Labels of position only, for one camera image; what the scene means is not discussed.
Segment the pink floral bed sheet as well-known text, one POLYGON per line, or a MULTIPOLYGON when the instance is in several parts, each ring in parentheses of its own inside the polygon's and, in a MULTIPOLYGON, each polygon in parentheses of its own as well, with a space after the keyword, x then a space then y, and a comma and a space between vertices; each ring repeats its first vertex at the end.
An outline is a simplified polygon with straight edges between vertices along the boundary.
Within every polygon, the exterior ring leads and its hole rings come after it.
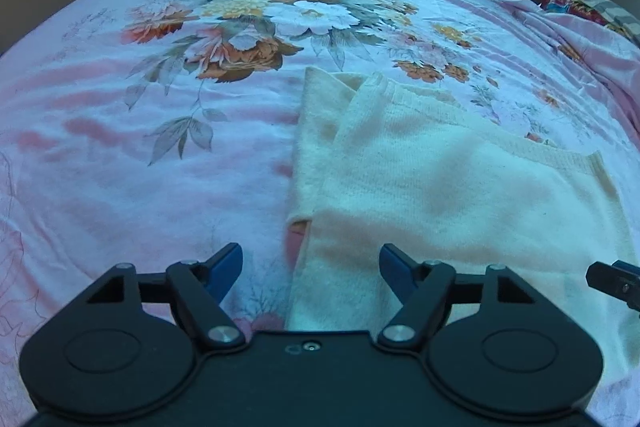
MULTIPOLYGON (((1 60, 1 421, 35 413, 18 357, 107 270, 243 249, 222 307, 289 329, 305 74, 442 91, 538 144, 599 154, 639 259, 639 139, 597 79, 497 0, 76 0, 1 60)), ((590 407, 639 419, 638 366, 590 407)))

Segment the pink blanket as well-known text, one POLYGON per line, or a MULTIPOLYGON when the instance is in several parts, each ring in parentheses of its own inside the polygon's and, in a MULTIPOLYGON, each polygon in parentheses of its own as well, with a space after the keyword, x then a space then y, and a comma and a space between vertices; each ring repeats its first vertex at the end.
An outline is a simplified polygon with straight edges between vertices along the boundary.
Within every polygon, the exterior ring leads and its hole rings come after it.
POLYGON ((603 26, 566 13, 545 11, 530 0, 497 0, 541 34, 559 39, 559 50, 585 70, 605 90, 600 100, 631 139, 639 139, 639 46, 603 26))

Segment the striped floral pillow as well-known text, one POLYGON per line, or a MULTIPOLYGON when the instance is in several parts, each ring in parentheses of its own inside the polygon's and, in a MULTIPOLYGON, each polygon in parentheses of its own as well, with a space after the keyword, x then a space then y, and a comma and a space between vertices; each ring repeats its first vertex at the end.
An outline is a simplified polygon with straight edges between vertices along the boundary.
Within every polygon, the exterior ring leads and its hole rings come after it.
POLYGON ((566 13, 591 20, 639 45, 639 20, 611 0, 542 0, 545 11, 566 13))

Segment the cream knit sweater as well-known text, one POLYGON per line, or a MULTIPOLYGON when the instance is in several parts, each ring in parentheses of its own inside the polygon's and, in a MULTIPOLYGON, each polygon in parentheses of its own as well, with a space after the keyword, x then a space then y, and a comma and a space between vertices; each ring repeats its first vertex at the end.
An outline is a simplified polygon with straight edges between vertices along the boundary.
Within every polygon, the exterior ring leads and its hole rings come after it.
POLYGON ((466 273, 502 263, 597 340, 606 381, 639 364, 638 320, 585 280, 636 257, 599 154, 519 138, 442 91, 311 67, 288 223, 305 234, 289 329, 380 331, 398 310, 378 272, 391 243, 466 273))

